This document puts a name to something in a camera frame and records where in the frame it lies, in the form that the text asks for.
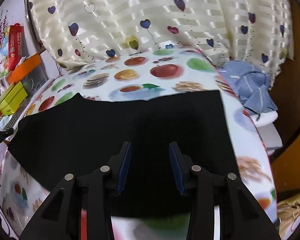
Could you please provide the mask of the black pants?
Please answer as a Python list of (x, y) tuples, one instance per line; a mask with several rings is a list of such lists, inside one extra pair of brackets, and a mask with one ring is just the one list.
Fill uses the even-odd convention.
[(168, 156), (176, 142), (194, 164), (217, 175), (238, 173), (219, 91), (188, 92), (148, 101), (91, 101), (76, 94), (23, 118), (8, 145), (18, 163), (51, 191), (68, 173), (106, 165), (130, 142), (125, 188), (111, 197), (114, 216), (168, 217), (188, 213)]

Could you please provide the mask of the yellow patterned fabric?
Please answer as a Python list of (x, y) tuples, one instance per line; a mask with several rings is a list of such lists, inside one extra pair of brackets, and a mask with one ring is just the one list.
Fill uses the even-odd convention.
[(277, 216), (280, 220), (280, 237), (288, 239), (300, 224), (300, 193), (279, 202)]

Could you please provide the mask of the yellow-green box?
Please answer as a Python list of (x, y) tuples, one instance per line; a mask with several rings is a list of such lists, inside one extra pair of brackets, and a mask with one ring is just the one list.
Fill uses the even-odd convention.
[(11, 84), (0, 97), (2, 115), (14, 114), (26, 98), (27, 92), (21, 81)]

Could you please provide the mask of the wooden furniture panel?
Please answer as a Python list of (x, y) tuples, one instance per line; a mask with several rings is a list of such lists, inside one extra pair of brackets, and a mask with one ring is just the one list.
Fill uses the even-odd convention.
[(294, 57), (281, 66), (270, 91), (279, 108), (275, 127), (283, 142), (270, 158), (278, 192), (300, 189), (300, 7), (295, 0), (290, 0), (290, 5)]

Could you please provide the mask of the orange box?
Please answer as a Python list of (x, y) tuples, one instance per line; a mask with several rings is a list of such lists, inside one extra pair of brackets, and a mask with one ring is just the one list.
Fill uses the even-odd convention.
[(41, 64), (41, 58), (39, 54), (34, 54), (31, 57), (27, 58), (23, 63), (15, 68), (7, 77), (9, 84), (18, 83), (35, 68)]

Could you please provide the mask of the white folded cloth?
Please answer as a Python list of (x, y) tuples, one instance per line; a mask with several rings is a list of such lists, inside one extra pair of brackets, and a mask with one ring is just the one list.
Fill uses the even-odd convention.
[(270, 111), (267, 113), (251, 115), (250, 118), (256, 127), (263, 127), (272, 124), (278, 118), (278, 113), (277, 111)]

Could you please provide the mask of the red carton box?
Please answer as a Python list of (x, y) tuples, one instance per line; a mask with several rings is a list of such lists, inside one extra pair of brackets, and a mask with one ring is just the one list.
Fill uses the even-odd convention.
[(21, 59), (24, 28), (19, 23), (10, 25), (8, 36), (8, 71), (13, 71)]

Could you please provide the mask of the blue striped cloth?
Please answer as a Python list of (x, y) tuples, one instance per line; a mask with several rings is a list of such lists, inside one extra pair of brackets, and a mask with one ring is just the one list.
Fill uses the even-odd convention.
[(277, 111), (269, 95), (270, 76), (247, 61), (229, 61), (218, 69), (219, 74), (238, 96), (251, 115)]

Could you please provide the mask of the fruit print tablecloth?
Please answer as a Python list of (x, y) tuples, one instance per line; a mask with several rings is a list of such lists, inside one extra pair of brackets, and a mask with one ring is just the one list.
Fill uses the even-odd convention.
[[(219, 90), (226, 122), (243, 182), (262, 204), (272, 222), (277, 222), (277, 201), (266, 147), (257, 127), (259, 121), (276, 112), (262, 113), (257, 121), (244, 109), (234, 92), (211, 63), (193, 48), (163, 49), (140, 55), (122, 56), (63, 70), (55, 79), (46, 81), (27, 105), (18, 109), (18, 122), (27, 115), (41, 112), (47, 102), (50, 109), (76, 93), (94, 101), (149, 100), (157, 96), (185, 92)], [(0, 152), (1, 218), (20, 236), (35, 211), (49, 194), (6, 150)]]

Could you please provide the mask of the cream heart pattern curtain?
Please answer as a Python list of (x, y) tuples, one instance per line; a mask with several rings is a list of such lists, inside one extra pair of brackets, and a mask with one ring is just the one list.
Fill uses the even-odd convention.
[(66, 69), (190, 46), (213, 65), (247, 61), (274, 81), (293, 44), (289, 0), (30, 0), (39, 37)]

